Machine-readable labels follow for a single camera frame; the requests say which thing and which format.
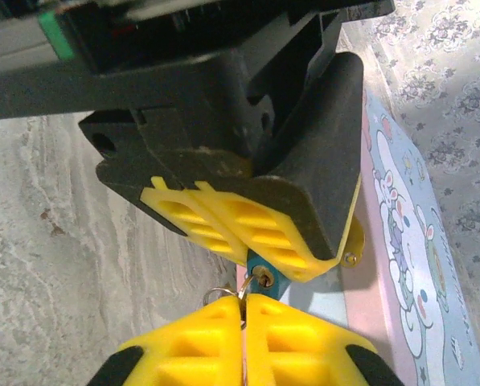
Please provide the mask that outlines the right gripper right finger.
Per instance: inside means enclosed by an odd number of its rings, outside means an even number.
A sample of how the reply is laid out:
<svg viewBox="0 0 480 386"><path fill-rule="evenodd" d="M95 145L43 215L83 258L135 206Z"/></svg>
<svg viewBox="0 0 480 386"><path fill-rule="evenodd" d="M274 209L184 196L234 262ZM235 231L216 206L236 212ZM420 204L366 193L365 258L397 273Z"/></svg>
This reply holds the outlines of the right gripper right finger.
<svg viewBox="0 0 480 386"><path fill-rule="evenodd" d="M261 294L246 300L248 385L402 385L362 335Z"/></svg>

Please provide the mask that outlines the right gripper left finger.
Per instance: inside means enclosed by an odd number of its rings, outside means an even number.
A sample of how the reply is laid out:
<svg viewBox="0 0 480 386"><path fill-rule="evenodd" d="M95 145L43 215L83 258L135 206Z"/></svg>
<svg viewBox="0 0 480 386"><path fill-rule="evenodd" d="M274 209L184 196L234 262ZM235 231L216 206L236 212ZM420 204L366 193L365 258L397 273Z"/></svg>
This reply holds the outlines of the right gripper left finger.
<svg viewBox="0 0 480 386"><path fill-rule="evenodd" d="M107 358L89 385L242 385L240 301L223 297L139 335Z"/></svg>

